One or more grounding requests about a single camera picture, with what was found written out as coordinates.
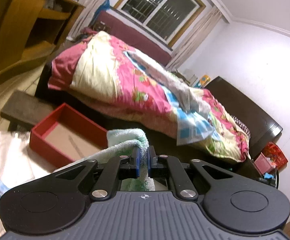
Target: silver bolt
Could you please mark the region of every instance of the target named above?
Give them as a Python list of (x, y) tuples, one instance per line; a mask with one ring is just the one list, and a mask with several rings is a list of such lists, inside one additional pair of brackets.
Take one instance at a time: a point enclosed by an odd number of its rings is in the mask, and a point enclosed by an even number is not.
[(195, 197), (196, 196), (196, 193), (194, 190), (191, 190), (191, 189), (184, 189), (181, 191), (181, 196), (183, 197)]
[(106, 190), (102, 190), (102, 189), (94, 190), (92, 192), (92, 195), (94, 197), (99, 197), (99, 198), (106, 197), (107, 196), (107, 191)]

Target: pink box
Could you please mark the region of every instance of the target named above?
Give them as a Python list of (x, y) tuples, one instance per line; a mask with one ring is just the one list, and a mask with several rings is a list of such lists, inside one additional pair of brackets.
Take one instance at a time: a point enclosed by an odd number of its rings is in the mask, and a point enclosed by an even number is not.
[(263, 153), (257, 157), (257, 159), (254, 161), (254, 164), (261, 174), (265, 174), (266, 172), (268, 173), (273, 169), (273, 167), (270, 165), (270, 162), (267, 160)]

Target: bedspread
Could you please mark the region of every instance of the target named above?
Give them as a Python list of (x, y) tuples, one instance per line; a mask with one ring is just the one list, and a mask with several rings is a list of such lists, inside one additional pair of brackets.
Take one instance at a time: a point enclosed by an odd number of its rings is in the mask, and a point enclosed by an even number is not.
[[(237, 162), (249, 157), (247, 135), (208, 90), (179, 82), (155, 60), (105, 32), (76, 46), (53, 60), (50, 88), (70, 89), (93, 109), (141, 122), (176, 138), (178, 145)], [(64, 59), (77, 64), (66, 65)]]

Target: wooden furniture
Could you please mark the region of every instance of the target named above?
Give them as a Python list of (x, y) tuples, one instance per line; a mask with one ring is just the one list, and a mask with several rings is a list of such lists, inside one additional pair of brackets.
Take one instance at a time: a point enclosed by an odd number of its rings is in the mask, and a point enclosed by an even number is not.
[(46, 0), (0, 0), (0, 84), (43, 64), (65, 41), (84, 7), (54, 1), (61, 12), (44, 8)]
[(10, 121), (9, 131), (15, 131), (17, 125), (30, 131), (54, 109), (55, 105), (16, 90), (1, 109), (0, 115)]
[(213, 79), (205, 88), (229, 114), (236, 116), (250, 130), (249, 154), (252, 159), (282, 132), (283, 128), (273, 118), (221, 77)]

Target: window frame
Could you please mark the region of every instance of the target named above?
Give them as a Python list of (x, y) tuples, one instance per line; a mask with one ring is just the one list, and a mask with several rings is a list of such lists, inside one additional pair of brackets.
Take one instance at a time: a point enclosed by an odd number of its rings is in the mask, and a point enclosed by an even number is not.
[(185, 19), (178, 25), (178, 27), (171, 33), (167, 40), (164, 40), (161, 36), (151, 30), (146, 24), (152, 19), (152, 17), (156, 14), (156, 12), (165, 4), (167, 0), (162, 0), (160, 4), (155, 8), (155, 10), (150, 14), (150, 16), (141, 23), (130, 14), (126, 13), (122, 10), (122, 7), (127, 3), (128, 0), (118, 0), (114, 6), (114, 9), (118, 10), (127, 18), (132, 19), (142, 28), (149, 31), (156, 39), (166, 44), (168, 47), (172, 47), (178, 39), (183, 35), (183, 33), (187, 30), (187, 28), (194, 22), (194, 20), (198, 17), (198, 15), (206, 8), (206, 5), (201, 0), (191, 0), (196, 6), (191, 10), (191, 12), (185, 17)]

